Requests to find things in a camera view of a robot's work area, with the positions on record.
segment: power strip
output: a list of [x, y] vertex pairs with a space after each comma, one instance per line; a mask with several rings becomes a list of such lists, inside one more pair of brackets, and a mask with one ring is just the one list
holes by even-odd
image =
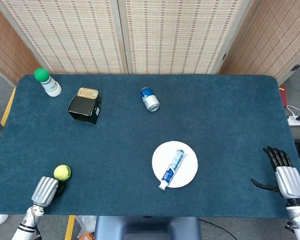
[[296, 120], [294, 116], [289, 116], [288, 118], [288, 124], [289, 126], [300, 126], [300, 121]]

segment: green cap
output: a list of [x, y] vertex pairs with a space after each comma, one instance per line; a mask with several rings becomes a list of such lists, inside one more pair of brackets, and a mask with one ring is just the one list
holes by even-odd
[[38, 68], [37, 70], [34, 71], [34, 78], [40, 82], [46, 82], [48, 81], [50, 74], [47, 70], [45, 70], [44, 68]]

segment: white bottle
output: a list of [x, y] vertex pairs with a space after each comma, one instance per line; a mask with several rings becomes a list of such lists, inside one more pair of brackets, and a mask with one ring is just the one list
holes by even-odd
[[61, 86], [55, 81], [44, 68], [38, 68], [34, 71], [34, 78], [41, 83], [45, 92], [50, 97], [56, 97], [61, 93]]

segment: white shoe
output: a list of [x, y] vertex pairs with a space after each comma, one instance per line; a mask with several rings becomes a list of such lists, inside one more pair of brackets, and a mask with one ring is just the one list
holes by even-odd
[[8, 217], [8, 214], [0, 214], [0, 224], [3, 224], [5, 221], [7, 221]]

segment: black box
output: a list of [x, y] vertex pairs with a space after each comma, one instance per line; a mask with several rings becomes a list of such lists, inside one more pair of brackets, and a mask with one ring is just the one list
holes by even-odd
[[96, 124], [100, 109], [101, 99], [99, 95], [96, 99], [76, 95], [68, 107], [68, 112], [75, 120]]

